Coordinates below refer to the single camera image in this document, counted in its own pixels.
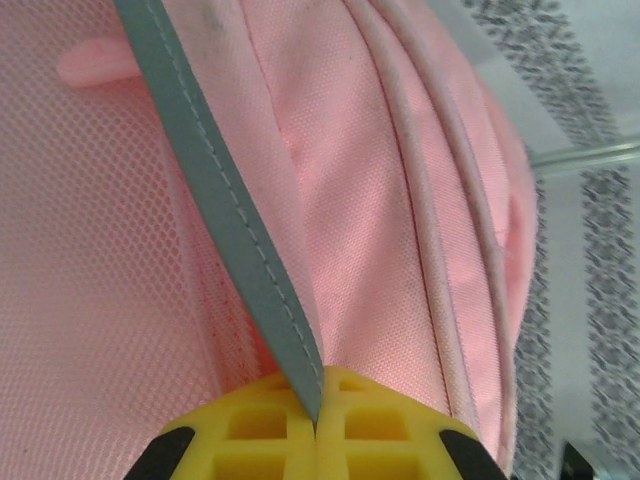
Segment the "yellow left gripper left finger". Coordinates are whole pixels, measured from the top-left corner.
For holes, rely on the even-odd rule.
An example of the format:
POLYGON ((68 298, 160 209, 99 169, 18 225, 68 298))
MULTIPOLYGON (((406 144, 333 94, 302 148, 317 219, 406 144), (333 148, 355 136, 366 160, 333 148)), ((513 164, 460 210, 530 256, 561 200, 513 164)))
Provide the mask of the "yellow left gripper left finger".
POLYGON ((314 428, 273 374, 169 422, 127 480, 317 480, 314 428))

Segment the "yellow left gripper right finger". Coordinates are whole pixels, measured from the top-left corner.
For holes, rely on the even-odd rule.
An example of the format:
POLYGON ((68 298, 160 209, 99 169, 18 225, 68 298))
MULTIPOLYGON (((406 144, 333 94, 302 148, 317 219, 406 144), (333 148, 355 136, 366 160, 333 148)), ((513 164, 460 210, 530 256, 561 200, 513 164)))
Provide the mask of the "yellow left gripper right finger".
POLYGON ((317 480, 509 480, 466 424, 346 368, 324 380, 317 480))

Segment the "pink student backpack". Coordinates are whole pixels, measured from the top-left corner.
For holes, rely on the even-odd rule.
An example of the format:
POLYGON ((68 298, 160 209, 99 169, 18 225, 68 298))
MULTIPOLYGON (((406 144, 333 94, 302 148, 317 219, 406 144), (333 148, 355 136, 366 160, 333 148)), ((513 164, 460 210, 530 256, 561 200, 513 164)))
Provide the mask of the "pink student backpack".
MULTIPOLYGON (((536 194, 423 0, 124 0, 166 13, 327 365, 513 468, 536 194)), ((273 372, 113 0, 0 0, 0 480, 123 480, 273 372)))

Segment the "aluminium frame post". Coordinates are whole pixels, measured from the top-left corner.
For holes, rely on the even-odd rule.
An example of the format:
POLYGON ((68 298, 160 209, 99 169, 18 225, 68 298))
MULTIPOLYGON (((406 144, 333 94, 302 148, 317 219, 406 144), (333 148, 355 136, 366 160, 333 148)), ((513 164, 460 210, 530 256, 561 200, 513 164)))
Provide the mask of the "aluminium frame post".
POLYGON ((640 139, 589 149, 570 149, 530 157, 535 175, 545 178, 589 169, 640 162, 640 139))

